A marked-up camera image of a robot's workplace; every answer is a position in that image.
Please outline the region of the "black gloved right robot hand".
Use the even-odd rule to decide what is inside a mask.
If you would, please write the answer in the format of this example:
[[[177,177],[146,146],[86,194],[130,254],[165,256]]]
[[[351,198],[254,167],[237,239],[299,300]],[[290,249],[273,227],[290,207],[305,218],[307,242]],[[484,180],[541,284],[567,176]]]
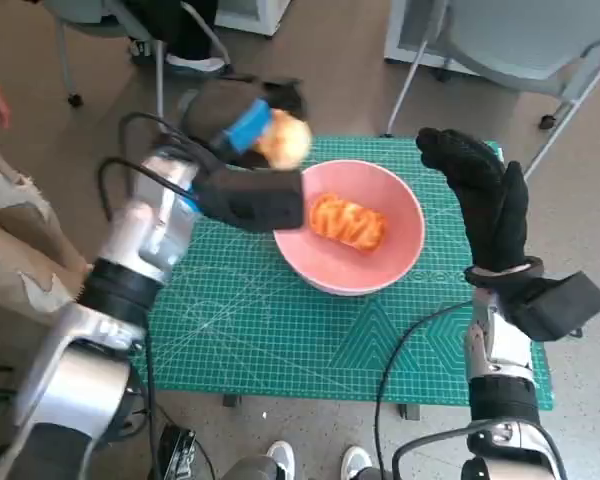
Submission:
[[[421,161],[442,173],[459,202],[473,265],[500,273],[526,263],[528,188],[517,161],[453,129],[423,128]]]

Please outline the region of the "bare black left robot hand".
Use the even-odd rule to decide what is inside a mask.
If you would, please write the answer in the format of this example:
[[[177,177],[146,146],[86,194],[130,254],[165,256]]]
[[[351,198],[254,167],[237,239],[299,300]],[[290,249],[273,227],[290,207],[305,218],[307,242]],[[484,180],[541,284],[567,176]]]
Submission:
[[[299,81],[228,75],[206,82],[184,108],[180,130],[222,162],[292,170],[312,134]]]

